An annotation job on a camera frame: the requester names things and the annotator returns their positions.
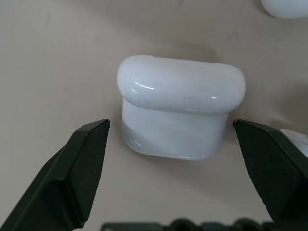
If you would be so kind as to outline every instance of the white object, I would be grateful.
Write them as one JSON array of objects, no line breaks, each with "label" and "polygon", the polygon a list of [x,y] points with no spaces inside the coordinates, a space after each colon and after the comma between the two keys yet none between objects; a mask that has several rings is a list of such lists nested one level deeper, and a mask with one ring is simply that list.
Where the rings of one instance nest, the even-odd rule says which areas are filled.
[{"label": "white object", "polygon": [[189,160],[217,151],[228,114],[246,87],[231,65],[148,55],[125,59],[117,84],[127,145],[142,154]]},{"label": "white object", "polygon": [[306,156],[308,157],[308,137],[305,134],[280,129],[280,131]]},{"label": "white object", "polygon": [[265,10],[276,18],[308,16],[308,0],[261,0]]}]

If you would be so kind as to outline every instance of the case lid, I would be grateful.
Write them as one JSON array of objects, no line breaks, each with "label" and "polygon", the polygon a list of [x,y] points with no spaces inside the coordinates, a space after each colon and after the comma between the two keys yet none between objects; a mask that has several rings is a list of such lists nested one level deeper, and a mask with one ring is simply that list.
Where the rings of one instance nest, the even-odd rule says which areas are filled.
[{"label": "case lid", "polygon": [[149,55],[125,59],[117,83],[123,98],[137,107],[206,115],[228,114],[246,89],[234,66]]}]

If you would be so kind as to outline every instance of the beige surface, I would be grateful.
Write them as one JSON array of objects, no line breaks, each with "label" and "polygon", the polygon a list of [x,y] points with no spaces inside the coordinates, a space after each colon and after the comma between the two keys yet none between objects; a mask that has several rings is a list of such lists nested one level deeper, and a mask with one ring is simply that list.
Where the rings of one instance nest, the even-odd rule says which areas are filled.
[{"label": "beige surface", "polygon": [[[231,122],[304,131],[307,40],[308,19],[274,19],[257,0],[2,0],[0,224],[71,133],[103,118],[112,126],[84,230],[120,220],[268,220]],[[246,97],[216,156],[186,162],[143,156],[124,144],[116,72],[135,54],[242,70]]]}]

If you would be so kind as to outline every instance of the white tabletop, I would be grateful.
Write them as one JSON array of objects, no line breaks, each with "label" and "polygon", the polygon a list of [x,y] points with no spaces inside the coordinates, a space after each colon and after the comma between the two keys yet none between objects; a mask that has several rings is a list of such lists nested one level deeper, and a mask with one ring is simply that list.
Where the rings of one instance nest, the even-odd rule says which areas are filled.
[{"label": "white tabletop", "polygon": [[[111,128],[103,174],[84,230],[179,217],[269,220],[231,123],[305,131],[307,23],[270,17],[257,0],[1,1],[0,224],[72,132],[104,118]],[[246,96],[214,157],[180,161],[125,145],[116,73],[136,54],[222,62],[244,73]]]}]

